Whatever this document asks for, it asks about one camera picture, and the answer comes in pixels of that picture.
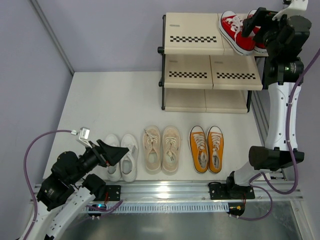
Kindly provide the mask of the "red canvas sneaker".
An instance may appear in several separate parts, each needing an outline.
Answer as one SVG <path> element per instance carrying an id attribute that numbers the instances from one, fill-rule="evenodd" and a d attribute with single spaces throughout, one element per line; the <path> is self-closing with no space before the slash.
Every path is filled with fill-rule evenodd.
<path id="1" fill-rule="evenodd" d="M 218 20 L 218 29 L 232 49 L 241 56 L 253 53 L 255 41 L 252 36 L 243 37 L 244 20 L 233 11 L 225 11 Z"/>
<path id="2" fill-rule="evenodd" d="M 256 11 L 257 11 L 256 9 L 252 9 L 250 12 L 248 12 L 246 18 L 247 19 L 251 18 L 256 13 Z M 250 35 L 254 37 L 258 33 L 260 28 L 261 28 L 260 26 L 255 26 Z M 254 51 L 259 54 L 267 54 L 267 49 L 263 43 L 256 42 Z"/>

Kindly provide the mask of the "beige lace sneaker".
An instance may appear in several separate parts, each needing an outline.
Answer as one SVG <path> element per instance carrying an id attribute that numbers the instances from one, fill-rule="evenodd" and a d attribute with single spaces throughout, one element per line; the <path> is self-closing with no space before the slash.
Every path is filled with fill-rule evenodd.
<path id="1" fill-rule="evenodd" d="M 175 126 L 167 126 L 162 135 L 162 171 L 174 175 L 178 171 L 181 135 Z"/>
<path id="2" fill-rule="evenodd" d="M 155 175 L 161 170 L 161 136 L 155 125 L 143 130 L 142 145 L 145 169 L 149 174 Z"/>

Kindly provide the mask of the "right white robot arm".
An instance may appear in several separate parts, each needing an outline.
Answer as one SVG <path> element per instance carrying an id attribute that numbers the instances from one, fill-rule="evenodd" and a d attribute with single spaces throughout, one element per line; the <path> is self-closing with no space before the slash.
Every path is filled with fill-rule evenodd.
<path id="1" fill-rule="evenodd" d="M 226 179 L 225 189 L 232 195 L 244 195 L 253 181 L 266 173 L 293 167 L 298 177 L 298 163 L 305 154 L 296 140 L 297 102 L 304 75 L 309 70 L 299 58 L 310 36 L 312 23 L 301 15 L 290 15 L 260 7 L 241 18 L 225 11 L 219 19 L 219 30 L 233 49 L 249 54 L 255 44 L 267 51 L 262 87 L 270 100 L 269 127 L 264 146 L 252 146 L 248 162 Z"/>

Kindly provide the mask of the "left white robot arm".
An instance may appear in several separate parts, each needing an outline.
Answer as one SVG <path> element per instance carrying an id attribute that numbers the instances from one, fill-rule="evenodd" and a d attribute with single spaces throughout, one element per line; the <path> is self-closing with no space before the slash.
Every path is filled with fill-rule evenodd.
<path id="1" fill-rule="evenodd" d="M 127 147 L 99 139 L 96 144 L 90 141 L 80 156 L 61 153 L 34 196 L 33 218 L 20 238 L 57 240 L 84 207 L 107 194 L 106 182 L 90 172 L 97 166 L 115 166 L 128 152 Z"/>

